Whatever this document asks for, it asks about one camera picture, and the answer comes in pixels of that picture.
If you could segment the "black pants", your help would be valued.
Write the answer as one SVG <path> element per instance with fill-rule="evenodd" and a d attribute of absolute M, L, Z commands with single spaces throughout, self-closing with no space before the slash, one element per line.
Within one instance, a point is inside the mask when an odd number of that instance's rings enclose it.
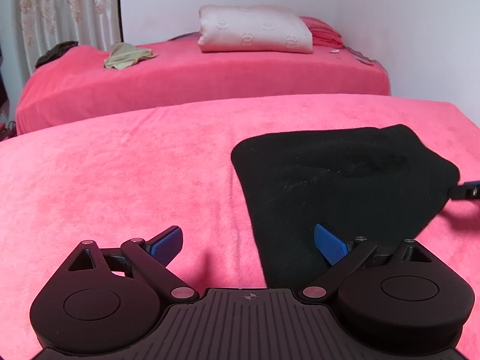
<path fill-rule="evenodd" d="M 316 225 L 391 249 L 431 222 L 460 178 L 402 124 L 254 136 L 231 161 L 270 288 L 300 289 L 326 271 Z"/>

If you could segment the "near pink bed cover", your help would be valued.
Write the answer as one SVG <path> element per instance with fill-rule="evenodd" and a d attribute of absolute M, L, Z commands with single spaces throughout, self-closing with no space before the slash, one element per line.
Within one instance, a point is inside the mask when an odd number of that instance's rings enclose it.
<path fill-rule="evenodd" d="M 1 144 L 1 355 L 40 345 L 33 299 L 83 240 L 102 248 L 178 225 L 171 270 L 198 290 L 265 285 L 230 154 L 264 133 L 406 125 L 479 178 L 479 128 L 448 102 L 353 94 L 252 97 L 130 111 Z"/>

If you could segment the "pink bed cover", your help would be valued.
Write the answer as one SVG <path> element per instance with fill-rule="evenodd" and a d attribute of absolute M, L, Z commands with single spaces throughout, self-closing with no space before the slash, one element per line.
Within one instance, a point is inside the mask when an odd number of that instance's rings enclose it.
<path fill-rule="evenodd" d="M 406 125 L 479 178 L 479 128 L 448 102 L 353 94 L 252 97 L 130 111 L 1 144 L 1 355 L 40 345 L 33 299 L 83 240 L 102 248 L 178 225 L 171 270 L 198 290 L 265 285 L 230 154 L 264 133 Z"/>
<path fill-rule="evenodd" d="M 315 46 L 310 55 L 203 53 L 194 38 L 149 46 L 154 58 L 107 69 L 108 54 L 76 46 L 39 67 L 16 108 L 18 134 L 140 109 L 228 98 L 391 92 L 382 65 L 348 49 Z"/>

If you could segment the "folded pink blanket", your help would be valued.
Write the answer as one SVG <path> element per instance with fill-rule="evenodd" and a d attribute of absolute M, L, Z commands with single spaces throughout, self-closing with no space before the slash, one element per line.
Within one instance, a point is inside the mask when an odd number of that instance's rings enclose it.
<path fill-rule="evenodd" d="M 311 32 L 314 46 L 331 47 L 334 49 L 343 49 L 345 47 L 341 34 L 329 26 L 329 24 L 309 16 L 301 16 L 300 18 Z"/>

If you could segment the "far pink bed cover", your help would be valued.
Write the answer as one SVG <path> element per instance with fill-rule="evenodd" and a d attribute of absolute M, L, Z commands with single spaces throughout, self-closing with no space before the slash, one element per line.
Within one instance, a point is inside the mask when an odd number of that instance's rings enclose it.
<path fill-rule="evenodd" d="M 203 53 L 194 38 L 149 46 L 154 58 L 107 69 L 108 54 L 76 46 L 39 67 L 16 108 L 18 134 L 140 109 L 228 98 L 391 92 L 382 65 L 348 49 L 315 46 L 310 55 Z"/>

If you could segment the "olive green garment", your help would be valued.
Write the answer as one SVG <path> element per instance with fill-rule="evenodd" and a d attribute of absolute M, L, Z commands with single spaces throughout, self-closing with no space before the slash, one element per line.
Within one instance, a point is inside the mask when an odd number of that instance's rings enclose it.
<path fill-rule="evenodd" d="M 106 69 L 123 70 L 142 61 L 155 58 L 152 49 L 137 47 L 126 42 L 112 45 L 108 57 L 104 60 Z"/>

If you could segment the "dark garment on far bed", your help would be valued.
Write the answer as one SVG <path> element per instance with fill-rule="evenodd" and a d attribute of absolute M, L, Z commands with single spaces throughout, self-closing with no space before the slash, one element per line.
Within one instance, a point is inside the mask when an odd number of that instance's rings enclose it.
<path fill-rule="evenodd" d="M 61 58 L 63 55 L 65 55 L 70 49 L 73 47 L 77 47 L 79 45 L 78 41 L 65 41 L 58 43 L 51 49 L 48 49 L 44 55 L 40 56 L 38 60 L 36 61 L 35 64 L 35 69 L 38 69 L 39 67 L 53 62 L 56 59 Z"/>

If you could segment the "pale pink folded quilt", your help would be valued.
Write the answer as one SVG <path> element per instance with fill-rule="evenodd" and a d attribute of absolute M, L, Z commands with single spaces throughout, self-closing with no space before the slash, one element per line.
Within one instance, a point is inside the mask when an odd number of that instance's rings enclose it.
<path fill-rule="evenodd" d="M 274 5 L 199 8 L 202 52 L 313 52 L 312 33 L 292 10 Z"/>

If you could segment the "white patterned curtain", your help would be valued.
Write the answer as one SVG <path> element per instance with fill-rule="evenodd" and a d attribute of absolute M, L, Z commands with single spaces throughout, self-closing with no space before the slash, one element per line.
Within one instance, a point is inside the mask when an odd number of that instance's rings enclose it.
<path fill-rule="evenodd" d="M 19 19 L 20 61 L 28 76 L 59 43 L 108 50 L 122 39 L 119 0 L 13 0 L 13 8 Z"/>

